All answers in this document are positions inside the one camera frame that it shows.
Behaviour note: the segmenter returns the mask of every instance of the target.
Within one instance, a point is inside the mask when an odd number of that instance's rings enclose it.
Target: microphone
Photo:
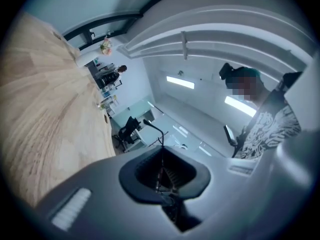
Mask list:
[[[162,143],[161,144],[162,144],[162,147],[163,147],[164,146],[164,139],[165,139],[164,132],[162,130],[160,130],[159,128],[155,127],[154,125],[152,125],[151,123],[149,123],[146,119],[143,119],[143,123],[145,125],[147,125],[147,126],[150,126],[150,127],[154,128],[154,129],[158,130],[159,132],[161,132],[161,134],[162,134]]]

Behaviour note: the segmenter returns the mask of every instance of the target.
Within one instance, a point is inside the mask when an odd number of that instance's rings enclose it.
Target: white ceiling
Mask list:
[[[228,124],[237,132],[249,123],[251,117],[244,112],[225,103],[226,96],[232,96],[232,91],[226,88],[225,82],[220,80],[219,71],[225,62],[220,59],[205,57],[160,56],[144,58],[148,62],[146,70],[156,72],[157,77],[151,81],[151,85],[159,84],[161,94],[167,94],[179,101],[186,103],[205,114],[217,119],[223,124]],[[229,62],[233,67],[241,65]],[[195,83],[194,89],[190,89],[167,81],[166,76],[176,77]],[[273,90],[277,82],[265,75],[261,75],[267,89]]]
[[[149,0],[28,0],[24,9],[37,18],[52,24],[64,34],[93,20],[114,14],[137,13]],[[119,22],[102,26],[118,29]]]

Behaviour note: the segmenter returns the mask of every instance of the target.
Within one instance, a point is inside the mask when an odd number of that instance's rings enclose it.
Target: white wall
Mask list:
[[[156,106],[222,155],[232,156],[234,148],[229,145],[224,125],[218,120],[170,96],[164,96]]]
[[[143,64],[146,68],[146,73],[151,85],[153,97],[155,101],[158,101],[162,97],[162,90],[159,85],[159,60],[156,57],[143,58]]]
[[[303,131],[320,130],[320,54],[304,71],[284,97],[291,106]]]

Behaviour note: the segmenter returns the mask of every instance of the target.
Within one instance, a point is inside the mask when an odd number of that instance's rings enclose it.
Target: vr headset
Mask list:
[[[232,66],[230,66],[229,63],[225,63],[223,67],[221,68],[219,75],[221,80],[225,80],[227,76],[234,70]]]

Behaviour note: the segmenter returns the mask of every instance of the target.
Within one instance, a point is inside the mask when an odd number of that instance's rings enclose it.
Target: man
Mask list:
[[[287,104],[284,94],[301,75],[287,73],[273,91],[265,88],[260,73],[253,68],[232,68],[226,63],[220,71],[228,89],[254,103],[257,112],[251,122],[242,129],[232,157],[257,159],[265,150],[275,148],[284,139],[301,131],[298,120]]]

